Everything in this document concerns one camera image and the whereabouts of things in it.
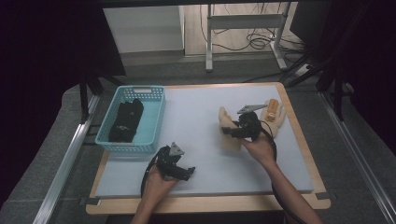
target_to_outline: white board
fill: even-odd
[[[244,105],[260,105],[275,98],[275,86],[166,89],[165,111],[159,148],[172,142],[185,151],[177,163],[195,166],[189,181],[180,181],[173,195],[241,195],[271,193],[270,179],[262,167],[242,148],[235,152],[220,148],[219,108],[224,106],[234,120]],[[285,176],[300,192],[313,185],[286,117],[276,137],[277,162]],[[143,174],[154,155],[144,158],[110,153],[99,182],[98,197],[140,196]]]

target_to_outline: black cable bundle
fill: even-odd
[[[264,128],[262,128],[262,132],[265,134],[265,136],[267,136],[268,140],[270,141],[270,145],[274,151],[274,160],[276,161],[276,156],[277,156],[277,150],[276,150],[276,143],[274,141],[274,138],[272,136],[272,134],[269,134],[267,131],[265,131]],[[283,208],[283,210],[285,211],[285,213],[287,213],[289,216],[291,216],[292,218],[294,218],[295,221],[297,221],[298,223],[301,224],[305,224],[305,222],[303,220],[301,220],[299,217],[297,217],[294,213],[292,213],[289,208],[282,202],[282,200],[279,197],[279,194],[277,193],[275,187],[273,184],[271,184],[271,188],[272,191],[274,193],[274,196],[277,200],[277,202],[279,203],[279,205]]]

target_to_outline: blue plastic basket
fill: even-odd
[[[132,102],[134,99],[139,99],[143,103],[144,110],[133,141],[108,142],[108,134],[116,120],[120,103]],[[131,152],[129,155],[153,154],[157,150],[164,108],[164,86],[118,87],[96,135],[95,143],[109,151]]]

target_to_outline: metal rail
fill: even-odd
[[[81,148],[82,142],[85,138],[85,135],[91,125],[93,114],[96,110],[96,106],[99,102],[100,97],[94,95],[91,98],[89,103],[89,116],[87,121],[84,124],[79,124],[76,130],[75,135],[69,145],[69,148],[64,155],[64,159],[62,160],[61,165],[59,166],[58,172],[52,180],[52,183],[49,187],[46,197],[44,198],[43,203],[41,204],[40,209],[35,217],[34,224],[44,224],[48,223],[50,220],[50,216],[53,212],[53,209],[58,201],[59,195],[62,192],[64,187],[64,183],[69,176],[69,173],[73,167],[73,164],[76,160],[76,156],[78,155],[79,149]]]
[[[332,100],[330,99],[330,97],[322,92],[319,93],[319,96],[323,100],[323,103],[325,104],[327,111],[330,114],[330,117],[335,125],[335,128],[340,133],[341,137],[346,143],[346,147],[352,159],[354,160],[359,171],[361,172],[361,175],[364,181],[366,182],[367,187],[372,192],[385,219],[389,224],[395,224],[396,210],[392,200],[386,193],[382,184],[376,178],[373,170],[370,168],[370,165],[367,163],[366,159],[364,159],[364,156],[361,154],[361,150],[359,149],[358,145],[356,144],[355,140],[353,139],[352,135],[347,129],[345,123],[343,121],[340,121],[338,117],[335,115],[332,109]]]

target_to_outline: metal frame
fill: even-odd
[[[212,6],[207,5],[206,72],[213,71],[212,30],[254,28],[277,28],[276,37],[270,46],[280,70],[286,70],[288,67],[280,53],[279,42],[289,16],[290,4],[291,2],[286,3],[282,14],[225,16],[212,16]]]
[[[343,121],[340,121],[340,119],[334,113],[332,109],[333,105],[330,96],[323,92],[320,92],[319,97],[323,100],[323,104],[325,104],[327,111],[329,112],[330,117],[332,119],[332,122],[335,125],[335,128],[340,133],[341,137],[346,143],[346,148],[349,150],[352,159],[354,160],[356,166],[361,172],[361,176],[366,182],[368,189],[372,192],[379,206],[379,209],[381,209],[385,219],[389,224],[395,224],[396,209],[391,198],[388,196],[384,187],[376,178],[373,170],[371,169],[370,165],[367,163],[366,159],[364,159],[364,156],[361,154],[361,150],[359,149],[358,145],[356,144],[355,140],[353,139],[352,135],[347,129],[345,123]]]
[[[85,138],[85,135],[91,125],[92,118],[94,112],[96,110],[96,106],[99,102],[100,97],[94,95],[91,98],[89,104],[89,115],[87,121],[83,124],[79,124],[76,130],[75,135],[69,145],[69,148],[64,155],[64,159],[62,160],[61,165],[59,166],[58,172],[56,173],[55,177],[52,180],[52,183],[49,187],[46,197],[44,198],[43,203],[41,204],[40,209],[37,212],[35,220],[33,223],[48,223],[50,220],[50,216],[55,208],[55,205],[58,201],[59,195],[64,188],[64,183],[69,176],[69,173],[73,167],[73,164],[76,160],[78,155],[79,149],[81,148],[82,142]]]

